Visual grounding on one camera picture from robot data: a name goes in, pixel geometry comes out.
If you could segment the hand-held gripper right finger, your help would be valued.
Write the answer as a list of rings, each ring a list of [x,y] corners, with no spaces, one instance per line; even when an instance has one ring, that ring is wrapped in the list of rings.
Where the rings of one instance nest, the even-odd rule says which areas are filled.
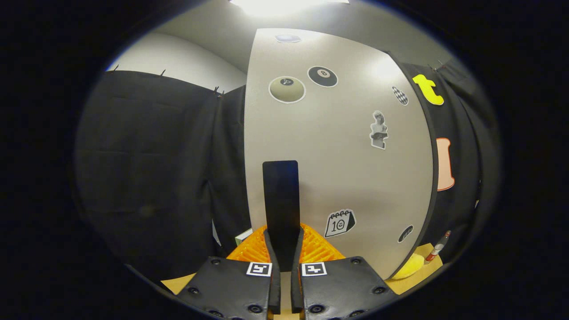
[[[301,320],[360,320],[398,299],[363,257],[345,257],[306,224],[293,263],[291,304]]]

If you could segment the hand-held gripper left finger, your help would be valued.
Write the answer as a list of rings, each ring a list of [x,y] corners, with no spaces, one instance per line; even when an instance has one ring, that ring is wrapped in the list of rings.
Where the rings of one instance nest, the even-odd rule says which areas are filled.
[[[216,320],[272,320],[280,312],[280,268],[268,227],[228,257],[208,257],[176,297]]]

